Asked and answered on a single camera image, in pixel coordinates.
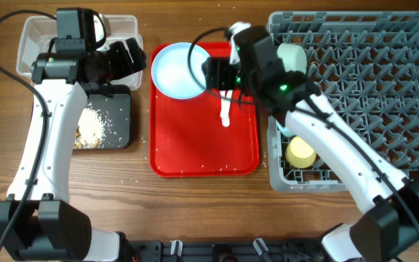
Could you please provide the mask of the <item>green bowl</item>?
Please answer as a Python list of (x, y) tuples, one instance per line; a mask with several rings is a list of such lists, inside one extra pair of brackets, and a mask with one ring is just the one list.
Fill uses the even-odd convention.
[(284, 69), (288, 71), (300, 71), (306, 74), (307, 71), (307, 57), (305, 50), (295, 44), (280, 44), (277, 55), (282, 59)]

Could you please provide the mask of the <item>food scraps with rice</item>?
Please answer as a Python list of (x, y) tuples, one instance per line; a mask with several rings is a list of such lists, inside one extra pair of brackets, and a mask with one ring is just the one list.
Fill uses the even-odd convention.
[(76, 150), (123, 148), (129, 143), (129, 111), (89, 103), (77, 124)]

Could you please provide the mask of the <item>yellow plastic cup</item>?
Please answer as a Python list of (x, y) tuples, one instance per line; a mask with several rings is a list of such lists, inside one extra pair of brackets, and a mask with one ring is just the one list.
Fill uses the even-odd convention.
[(286, 159), (293, 167), (307, 168), (316, 161), (316, 152), (302, 138), (295, 136), (287, 146)]

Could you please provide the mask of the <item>small light blue bowl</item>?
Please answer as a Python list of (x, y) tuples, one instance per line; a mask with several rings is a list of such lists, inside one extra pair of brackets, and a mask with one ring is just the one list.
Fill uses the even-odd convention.
[(283, 135), (283, 136), (285, 136), (285, 137), (287, 137), (287, 138), (291, 138), (291, 137), (293, 137), (295, 134), (287, 127), (287, 124), (286, 124), (286, 122), (285, 122), (285, 120), (283, 119), (283, 120), (281, 120), (281, 121), (279, 121), (279, 120), (276, 120), (276, 126), (277, 126), (277, 129), (278, 129), (278, 131), (280, 131), (280, 133)]

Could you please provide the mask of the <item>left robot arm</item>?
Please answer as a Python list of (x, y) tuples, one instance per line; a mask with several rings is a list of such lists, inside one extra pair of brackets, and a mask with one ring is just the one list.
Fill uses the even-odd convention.
[(139, 261), (120, 231), (93, 228), (70, 204), (74, 135), (90, 95), (128, 95), (121, 80), (146, 67), (136, 39), (108, 50), (106, 19), (86, 8), (59, 8), (57, 34), (31, 66), (31, 125), (16, 176), (0, 200), (0, 252), (15, 261)]

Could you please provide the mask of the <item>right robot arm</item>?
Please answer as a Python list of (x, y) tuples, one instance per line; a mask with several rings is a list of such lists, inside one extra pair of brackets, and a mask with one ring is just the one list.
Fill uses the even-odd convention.
[(321, 246), (331, 261), (389, 261), (419, 242), (419, 179), (410, 180), (363, 141), (307, 76), (294, 44), (275, 45), (262, 26), (224, 29), (231, 53), (202, 65), (204, 91), (239, 90), (303, 139), (348, 188), (362, 217), (330, 229)]

